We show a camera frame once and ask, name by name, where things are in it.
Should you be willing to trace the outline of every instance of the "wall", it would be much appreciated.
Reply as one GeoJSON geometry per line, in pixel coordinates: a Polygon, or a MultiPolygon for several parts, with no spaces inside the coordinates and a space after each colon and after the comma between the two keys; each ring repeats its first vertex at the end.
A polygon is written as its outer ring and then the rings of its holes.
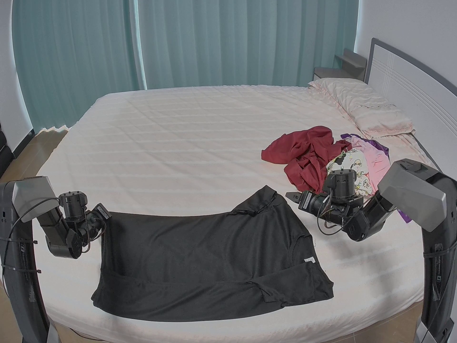
{"type": "Polygon", "coordinates": [[[32,129],[20,91],[13,55],[11,9],[13,0],[0,0],[0,124],[11,151],[32,129]]]}
{"type": "Polygon", "coordinates": [[[379,38],[457,85],[457,0],[360,0],[355,51],[379,38]]]}

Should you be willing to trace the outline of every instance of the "tiled floor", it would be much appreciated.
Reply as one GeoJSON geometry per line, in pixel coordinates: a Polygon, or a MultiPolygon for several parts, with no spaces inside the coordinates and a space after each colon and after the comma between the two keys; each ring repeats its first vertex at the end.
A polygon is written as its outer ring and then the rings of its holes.
{"type": "MultiPolygon", "coordinates": [[[[27,145],[20,156],[11,163],[0,182],[34,177],[44,162],[57,147],[66,131],[41,132],[27,145]]],[[[397,315],[383,320],[355,334],[326,343],[412,343],[417,318],[422,311],[422,303],[413,304],[397,315]]],[[[70,329],[57,325],[62,343],[90,343],[93,340],[78,337],[70,329]]],[[[11,305],[3,289],[0,288],[0,342],[20,343],[21,335],[17,327],[11,305]]]]}

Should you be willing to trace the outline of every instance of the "pillow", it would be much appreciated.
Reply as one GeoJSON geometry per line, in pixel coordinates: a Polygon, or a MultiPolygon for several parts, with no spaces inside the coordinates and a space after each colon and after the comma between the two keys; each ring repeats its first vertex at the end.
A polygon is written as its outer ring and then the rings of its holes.
{"type": "Polygon", "coordinates": [[[309,85],[329,95],[367,139],[415,132],[411,119],[401,109],[389,103],[363,81],[323,78],[312,81],[309,85]]]}

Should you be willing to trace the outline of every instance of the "white headboard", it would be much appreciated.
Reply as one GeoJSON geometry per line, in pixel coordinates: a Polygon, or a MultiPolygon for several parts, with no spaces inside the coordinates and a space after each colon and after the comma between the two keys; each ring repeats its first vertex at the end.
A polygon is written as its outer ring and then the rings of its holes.
{"type": "Polygon", "coordinates": [[[444,174],[457,179],[457,87],[376,38],[365,83],[413,120],[421,147],[444,174]]]}

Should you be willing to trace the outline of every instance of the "fitted bed sheet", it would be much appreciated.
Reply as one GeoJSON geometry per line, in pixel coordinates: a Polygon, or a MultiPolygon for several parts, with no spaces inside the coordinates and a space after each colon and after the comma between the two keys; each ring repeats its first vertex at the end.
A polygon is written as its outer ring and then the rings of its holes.
{"type": "MultiPolygon", "coordinates": [[[[64,137],[39,175],[55,194],[79,190],[88,207],[110,211],[199,215],[230,211],[265,185],[294,191],[284,165],[260,151],[284,133],[324,125],[334,137],[360,131],[314,88],[191,87],[106,95],[64,137]]],[[[391,161],[431,165],[409,134],[379,141],[391,161]]],[[[420,227],[393,213],[364,242],[345,233],[328,237],[316,219],[290,202],[314,238],[320,263],[334,282],[334,298],[243,319],[156,323],[112,316],[90,299],[100,276],[100,239],[77,260],[47,250],[38,223],[33,232],[43,300],[49,316],[110,342],[306,342],[355,332],[422,299],[420,227]]]]}

